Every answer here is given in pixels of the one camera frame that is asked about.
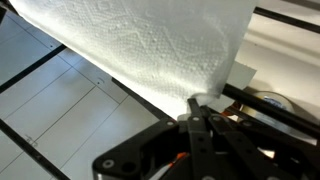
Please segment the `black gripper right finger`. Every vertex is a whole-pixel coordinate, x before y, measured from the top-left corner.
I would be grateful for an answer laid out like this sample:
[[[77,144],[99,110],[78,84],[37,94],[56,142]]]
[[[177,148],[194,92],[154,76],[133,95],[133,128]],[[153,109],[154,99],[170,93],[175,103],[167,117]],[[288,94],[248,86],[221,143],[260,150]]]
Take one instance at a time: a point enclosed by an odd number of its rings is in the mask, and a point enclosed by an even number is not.
[[[248,180],[320,180],[320,149],[252,117],[235,122],[201,107],[219,148],[237,160]]]

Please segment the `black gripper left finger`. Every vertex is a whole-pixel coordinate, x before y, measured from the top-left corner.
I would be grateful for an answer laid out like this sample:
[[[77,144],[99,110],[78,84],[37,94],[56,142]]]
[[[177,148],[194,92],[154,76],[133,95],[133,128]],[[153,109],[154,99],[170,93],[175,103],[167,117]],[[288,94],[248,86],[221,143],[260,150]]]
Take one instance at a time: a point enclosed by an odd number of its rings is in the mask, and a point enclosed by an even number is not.
[[[179,176],[191,180],[214,177],[214,154],[205,120],[195,99],[188,100],[191,116],[185,121],[159,121],[98,156],[94,180],[148,180],[179,153],[187,155],[176,166]]]

